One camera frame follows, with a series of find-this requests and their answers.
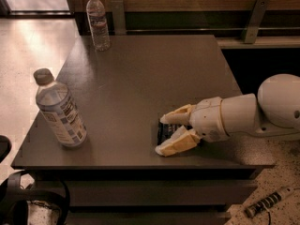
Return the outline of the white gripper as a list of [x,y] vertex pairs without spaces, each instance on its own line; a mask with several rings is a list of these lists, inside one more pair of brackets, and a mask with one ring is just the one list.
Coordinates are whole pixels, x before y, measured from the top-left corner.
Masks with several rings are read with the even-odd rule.
[[160,156],[168,157],[196,147],[201,137],[209,143],[228,140],[229,135],[221,118],[221,102],[221,97],[207,98],[196,106],[187,104],[164,114],[159,119],[162,124],[191,125],[194,129],[181,126],[169,139],[158,145],[155,151]]

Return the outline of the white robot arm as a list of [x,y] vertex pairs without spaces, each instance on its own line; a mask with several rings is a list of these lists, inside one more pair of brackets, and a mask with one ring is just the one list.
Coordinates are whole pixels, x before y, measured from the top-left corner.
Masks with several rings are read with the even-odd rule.
[[172,136],[156,147],[169,157],[197,146],[200,141],[223,142],[237,134],[296,140],[300,132],[300,77],[277,74],[262,82],[258,93],[206,98],[160,118],[175,125]]

